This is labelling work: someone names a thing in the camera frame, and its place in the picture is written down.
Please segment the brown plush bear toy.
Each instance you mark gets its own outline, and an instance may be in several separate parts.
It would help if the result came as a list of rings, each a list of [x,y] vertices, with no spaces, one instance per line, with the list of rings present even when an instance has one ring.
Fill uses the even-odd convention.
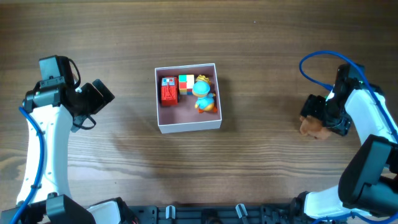
[[[310,115],[307,117],[301,116],[300,121],[302,122],[300,133],[304,136],[312,136],[315,139],[325,140],[332,134],[330,130],[323,127],[322,122],[319,119]]]

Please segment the red toy fire truck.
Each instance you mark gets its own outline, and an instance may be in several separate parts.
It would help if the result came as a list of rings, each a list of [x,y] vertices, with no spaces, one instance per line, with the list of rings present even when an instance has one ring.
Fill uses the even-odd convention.
[[[163,77],[161,79],[160,102],[162,106],[178,105],[177,77]]]

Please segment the multicolour puzzle cube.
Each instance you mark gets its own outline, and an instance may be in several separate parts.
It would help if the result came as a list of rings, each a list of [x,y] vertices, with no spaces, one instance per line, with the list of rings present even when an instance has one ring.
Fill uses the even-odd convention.
[[[194,75],[184,74],[178,76],[178,90],[181,95],[192,95],[194,84],[195,84]]]

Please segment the yellow duck toy blue hat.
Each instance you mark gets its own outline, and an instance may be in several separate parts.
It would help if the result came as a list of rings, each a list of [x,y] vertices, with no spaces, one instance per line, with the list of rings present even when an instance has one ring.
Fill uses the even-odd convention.
[[[210,90],[210,85],[205,81],[197,81],[193,86],[192,93],[197,97],[195,109],[197,109],[199,113],[216,113],[218,111],[215,105],[216,95],[211,93]]]

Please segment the yellow round slice toy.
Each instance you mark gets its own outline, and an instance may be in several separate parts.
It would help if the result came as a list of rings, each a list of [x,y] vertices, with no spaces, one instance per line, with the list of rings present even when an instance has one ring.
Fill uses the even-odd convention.
[[[206,77],[205,75],[199,75],[196,77],[196,82],[205,82],[208,85],[211,85],[211,81],[208,77]]]

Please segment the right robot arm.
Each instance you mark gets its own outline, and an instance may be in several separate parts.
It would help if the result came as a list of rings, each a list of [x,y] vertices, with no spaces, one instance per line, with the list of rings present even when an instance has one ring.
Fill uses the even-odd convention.
[[[382,175],[384,169],[397,173],[397,125],[390,114],[382,114],[387,110],[384,94],[377,85],[365,85],[363,71],[362,65],[340,65],[330,94],[309,95],[300,112],[303,135],[345,136],[354,126],[361,142],[338,185],[305,193],[301,212],[317,223],[349,216],[385,222],[397,217],[397,179]]]

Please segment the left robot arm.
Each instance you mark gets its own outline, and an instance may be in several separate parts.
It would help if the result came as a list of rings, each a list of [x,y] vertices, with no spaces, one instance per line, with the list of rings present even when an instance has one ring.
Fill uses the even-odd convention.
[[[70,133],[86,130],[85,120],[103,109],[114,95],[99,79],[81,84],[74,61],[53,55],[39,60],[42,79],[25,94],[19,108],[29,129],[24,180],[16,207],[1,212],[1,223],[122,223],[118,199],[84,208],[68,184]]]

